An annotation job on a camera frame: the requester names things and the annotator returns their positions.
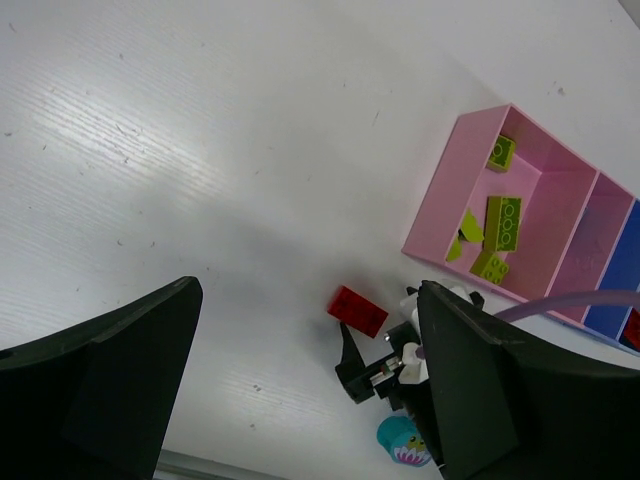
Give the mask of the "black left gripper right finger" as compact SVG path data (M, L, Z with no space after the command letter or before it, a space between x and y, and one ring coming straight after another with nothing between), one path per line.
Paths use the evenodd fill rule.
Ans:
M635 479L639 374L508 324L442 285L447 349L431 372L450 479Z

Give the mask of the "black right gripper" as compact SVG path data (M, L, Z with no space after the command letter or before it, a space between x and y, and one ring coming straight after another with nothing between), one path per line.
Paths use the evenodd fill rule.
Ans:
M389 402L391 416L410 418L425 441L435 464L440 463L440 438L430 381L419 385L402 385L399 374L404 369L401 349L409 340L419 340L411 324L402 324L387 332L385 340L392 348L387 356L367 365L349 327L340 323L342 355L337 376L347 395L360 404L374 396Z

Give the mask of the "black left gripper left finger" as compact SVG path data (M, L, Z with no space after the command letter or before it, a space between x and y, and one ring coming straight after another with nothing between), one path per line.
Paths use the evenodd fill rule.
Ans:
M2 350L2 478L152 478L202 301L185 276Z

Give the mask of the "teal oval monster brick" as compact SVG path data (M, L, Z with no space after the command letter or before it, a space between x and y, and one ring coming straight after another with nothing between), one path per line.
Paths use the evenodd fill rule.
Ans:
M406 416L390 416L383 420L376 438L395 463L422 467L432 460L417 427Z

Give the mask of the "green 2x4 lego brick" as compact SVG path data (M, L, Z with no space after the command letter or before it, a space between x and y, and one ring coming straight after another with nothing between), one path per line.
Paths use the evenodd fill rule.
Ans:
M518 247L522 199L489 196L483 247L490 252L515 252Z

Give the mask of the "red curved lego brick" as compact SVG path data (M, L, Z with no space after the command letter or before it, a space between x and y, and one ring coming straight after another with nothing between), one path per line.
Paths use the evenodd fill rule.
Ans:
M637 352L640 351L640 314L632 309L621 332L619 342Z

